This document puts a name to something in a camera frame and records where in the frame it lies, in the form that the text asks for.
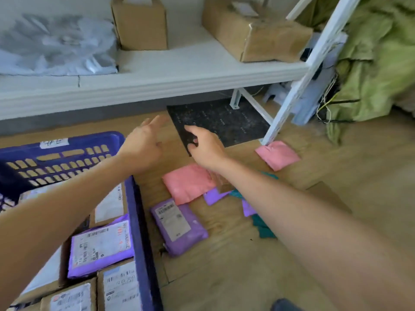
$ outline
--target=purple package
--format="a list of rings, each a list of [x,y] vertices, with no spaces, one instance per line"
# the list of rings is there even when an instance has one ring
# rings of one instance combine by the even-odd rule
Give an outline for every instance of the purple package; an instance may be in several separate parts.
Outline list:
[[[70,244],[68,278],[82,277],[134,256],[128,214],[75,235]]]
[[[206,201],[206,204],[211,206],[215,204],[217,201],[219,201],[221,198],[224,198],[226,195],[231,193],[231,191],[225,192],[225,193],[219,193],[217,188],[213,188],[210,191],[207,191],[203,194],[203,198]]]
[[[177,206],[172,198],[151,208],[151,213],[171,256],[178,256],[209,237],[188,204]]]
[[[244,209],[245,217],[249,217],[257,213],[257,211],[246,200],[242,200],[242,208]]]

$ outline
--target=green fabric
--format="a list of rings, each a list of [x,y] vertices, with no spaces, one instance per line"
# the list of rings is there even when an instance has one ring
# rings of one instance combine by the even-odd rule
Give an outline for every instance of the green fabric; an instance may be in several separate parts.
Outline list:
[[[313,27],[325,23],[338,0],[318,0]],[[341,89],[328,106],[333,120],[364,121],[387,115],[392,97],[415,83],[415,0],[362,0],[349,20],[339,56]],[[339,143],[347,124],[327,124]]]
[[[264,175],[270,176],[270,177],[278,180],[278,177],[276,175],[272,174],[272,173],[265,172],[265,171],[261,171],[261,173],[263,173]],[[232,195],[233,197],[237,197],[237,198],[244,199],[244,197],[242,196],[242,194],[237,189],[232,190],[231,193],[229,193],[229,194]]]
[[[251,216],[252,224],[256,226],[260,238],[277,238],[258,214]]]

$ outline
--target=wooden floor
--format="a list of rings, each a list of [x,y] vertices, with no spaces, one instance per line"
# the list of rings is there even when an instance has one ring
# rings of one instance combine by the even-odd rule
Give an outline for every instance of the wooden floor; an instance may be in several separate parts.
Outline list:
[[[144,118],[131,116],[2,138],[1,147],[117,130],[127,135]],[[324,127],[284,126],[278,139],[302,158],[276,174],[301,189],[324,181],[352,209],[396,243],[415,253],[415,121],[399,112],[350,125],[343,145],[332,145]],[[161,176],[184,166],[187,155],[172,122],[160,134],[165,155],[157,168],[135,179],[145,208],[170,197]],[[256,155],[258,141],[227,148],[258,170],[270,171]],[[306,311],[334,310],[322,290],[277,240],[259,239],[241,200],[227,197],[213,206],[190,204],[210,237],[178,258],[160,255],[163,240],[146,213],[165,310],[269,310],[287,297]]]

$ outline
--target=gray plastic bag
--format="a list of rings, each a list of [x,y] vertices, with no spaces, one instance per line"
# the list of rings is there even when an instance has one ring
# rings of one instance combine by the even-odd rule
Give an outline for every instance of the gray plastic bag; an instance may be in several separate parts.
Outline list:
[[[47,19],[24,14],[0,35],[0,74],[117,73],[117,38],[110,21],[78,15]]]

